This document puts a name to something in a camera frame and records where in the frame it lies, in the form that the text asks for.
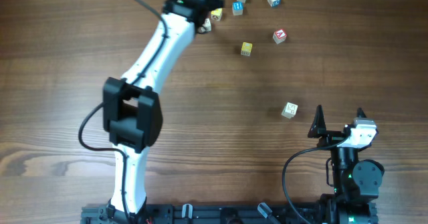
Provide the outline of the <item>red A block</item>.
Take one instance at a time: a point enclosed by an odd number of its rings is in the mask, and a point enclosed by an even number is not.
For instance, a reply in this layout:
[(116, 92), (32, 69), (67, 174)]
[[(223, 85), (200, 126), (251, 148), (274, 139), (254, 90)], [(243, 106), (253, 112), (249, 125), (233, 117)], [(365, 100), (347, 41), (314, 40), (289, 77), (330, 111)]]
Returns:
[(273, 39), (276, 44), (284, 42), (286, 38), (287, 33), (283, 29), (276, 30), (273, 34)]

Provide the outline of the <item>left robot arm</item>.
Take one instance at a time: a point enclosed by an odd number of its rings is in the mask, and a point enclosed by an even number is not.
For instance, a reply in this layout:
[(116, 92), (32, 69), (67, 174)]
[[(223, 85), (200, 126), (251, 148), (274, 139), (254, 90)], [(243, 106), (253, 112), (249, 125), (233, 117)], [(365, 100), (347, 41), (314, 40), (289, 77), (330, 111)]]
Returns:
[(108, 204), (117, 222), (137, 223), (144, 216), (146, 160), (163, 125), (160, 93), (178, 58), (203, 28), (210, 11), (225, 0), (166, 0), (152, 11), (158, 25), (136, 62), (121, 78), (103, 87), (103, 128), (116, 158), (116, 180)]

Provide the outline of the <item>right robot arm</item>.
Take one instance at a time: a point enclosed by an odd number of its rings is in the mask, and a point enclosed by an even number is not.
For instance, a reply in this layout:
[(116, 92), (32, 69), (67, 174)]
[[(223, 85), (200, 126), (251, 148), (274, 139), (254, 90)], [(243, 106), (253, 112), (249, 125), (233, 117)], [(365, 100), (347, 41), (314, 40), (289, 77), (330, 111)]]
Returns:
[(378, 134), (374, 120), (361, 108), (351, 124), (341, 131), (328, 130), (321, 105), (317, 106), (309, 138), (317, 138), (317, 147), (330, 151), (326, 170), (332, 171), (333, 195), (323, 194), (319, 200), (316, 223), (376, 224), (376, 205), (385, 169), (375, 160), (358, 158), (369, 148)]

